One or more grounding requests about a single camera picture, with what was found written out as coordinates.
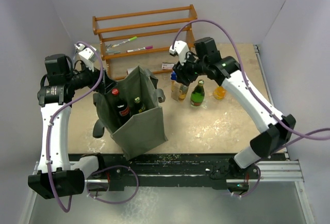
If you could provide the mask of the blue orange juice carton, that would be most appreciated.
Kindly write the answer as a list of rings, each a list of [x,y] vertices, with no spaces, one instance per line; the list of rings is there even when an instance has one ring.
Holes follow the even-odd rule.
[[[185,100],[189,87],[177,82],[177,75],[173,71],[171,73],[171,98],[176,101],[183,101]]]

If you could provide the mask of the orange drink plastic bottle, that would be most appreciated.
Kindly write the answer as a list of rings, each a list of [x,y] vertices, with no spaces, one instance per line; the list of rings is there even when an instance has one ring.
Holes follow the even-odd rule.
[[[222,100],[225,98],[227,91],[222,86],[217,87],[213,92],[213,97],[217,100]]]

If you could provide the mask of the Coca-Cola glass bottle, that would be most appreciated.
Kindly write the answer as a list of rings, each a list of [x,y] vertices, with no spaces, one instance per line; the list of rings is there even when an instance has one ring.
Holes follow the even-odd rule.
[[[117,88],[111,90],[114,97],[114,108],[117,112],[120,125],[123,126],[130,119],[130,107],[127,101],[120,96],[120,91]]]

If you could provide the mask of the grey-green canvas bag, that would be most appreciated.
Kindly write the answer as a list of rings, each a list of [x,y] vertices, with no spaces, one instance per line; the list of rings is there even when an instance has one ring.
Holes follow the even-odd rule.
[[[158,79],[154,74],[140,66],[118,81],[117,89],[129,107],[133,109],[135,97],[140,97],[146,110],[139,114],[130,112],[130,119],[123,125],[114,109],[114,97],[111,93],[93,94],[98,120],[108,130],[111,138],[121,147],[127,160],[140,156],[168,139],[164,131],[163,110],[159,105],[166,97],[157,87]]]

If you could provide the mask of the green soda bottle yellow label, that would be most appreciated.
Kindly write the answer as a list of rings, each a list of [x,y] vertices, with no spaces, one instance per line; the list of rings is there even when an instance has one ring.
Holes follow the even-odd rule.
[[[143,103],[143,101],[141,100],[140,97],[135,97],[134,99],[134,107],[133,107],[133,114],[139,114],[142,113],[146,110],[146,106]]]

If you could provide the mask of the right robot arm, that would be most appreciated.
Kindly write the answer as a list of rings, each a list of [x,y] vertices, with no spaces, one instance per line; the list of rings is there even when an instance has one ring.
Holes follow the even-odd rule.
[[[199,75],[214,80],[241,104],[260,133],[230,162],[230,174],[242,178],[249,166],[275,153],[290,140],[291,132],[283,125],[292,129],[296,120],[291,114],[283,115],[264,98],[241,71],[235,58],[222,58],[213,38],[199,39],[194,47],[195,52],[191,52],[184,41],[175,41],[170,46],[169,54],[179,58],[173,67],[177,81],[189,86]]]

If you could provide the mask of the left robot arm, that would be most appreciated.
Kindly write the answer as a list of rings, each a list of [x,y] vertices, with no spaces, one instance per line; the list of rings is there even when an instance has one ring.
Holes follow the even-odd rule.
[[[44,199],[81,194],[89,176],[100,179],[106,173],[100,153],[82,156],[73,165],[69,160],[68,125],[76,90],[88,87],[105,94],[117,84],[94,67],[95,56],[79,56],[80,70],[64,54],[45,58],[47,73],[37,93],[43,120],[42,150],[36,174],[28,177],[28,186]]]

